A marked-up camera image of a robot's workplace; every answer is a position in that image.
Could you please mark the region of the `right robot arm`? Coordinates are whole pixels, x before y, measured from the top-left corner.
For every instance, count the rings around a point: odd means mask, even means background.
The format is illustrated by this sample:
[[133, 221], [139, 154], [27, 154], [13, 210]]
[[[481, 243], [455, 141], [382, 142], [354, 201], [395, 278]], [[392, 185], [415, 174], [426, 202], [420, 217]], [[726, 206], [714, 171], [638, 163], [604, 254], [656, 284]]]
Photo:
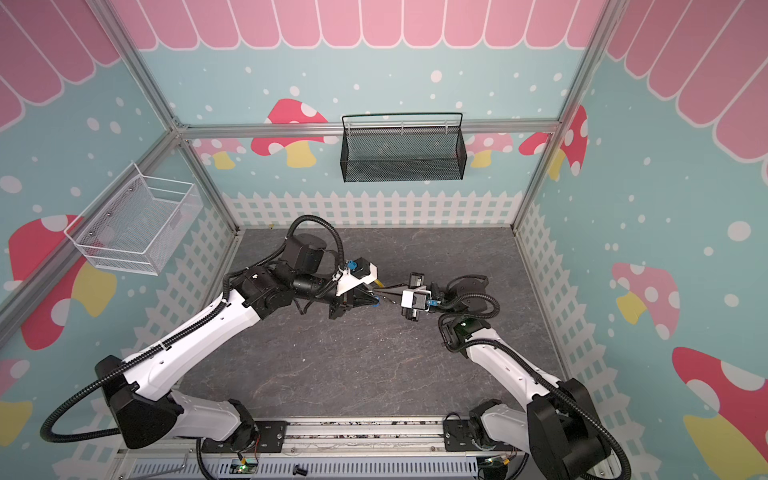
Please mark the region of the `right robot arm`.
[[482, 367], [518, 403], [517, 409], [498, 401], [476, 408], [469, 421], [476, 442], [518, 448], [547, 479], [594, 479], [610, 457], [618, 461], [617, 478], [631, 478], [629, 457], [601, 422], [587, 388], [537, 367], [491, 326], [501, 305], [488, 294], [488, 283], [486, 276], [473, 274], [440, 287], [425, 285], [423, 275], [412, 273], [407, 284], [394, 289], [405, 318], [437, 314], [446, 349]]

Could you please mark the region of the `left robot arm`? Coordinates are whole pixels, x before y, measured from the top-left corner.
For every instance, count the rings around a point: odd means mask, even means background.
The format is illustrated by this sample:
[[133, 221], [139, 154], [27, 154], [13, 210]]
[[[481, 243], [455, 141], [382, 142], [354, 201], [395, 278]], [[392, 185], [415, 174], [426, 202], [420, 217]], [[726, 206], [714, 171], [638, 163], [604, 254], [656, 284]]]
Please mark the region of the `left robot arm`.
[[[168, 438], [209, 440], [233, 452], [252, 449], [260, 431], [241, 402], [186, 395], [176, 389], [177, 382], [230, 339], [284, 307], [305, 312], [325, 304], [336, 319], [377, 304], [372, 291], [377, 279], [375, 264], [346, 258], [341, 236], [327, 220], [302, 215], [274, 252], [228, 273], [221, 294], [195, 316], [135, 354], [100, 361], [96, 380], [58, 406], [43, 421], [40, 436], [63, 444], [118, 435], [130, 449]], [[115, 427], [55, 432], [57, 421], [95, 392], [102, 393]]]

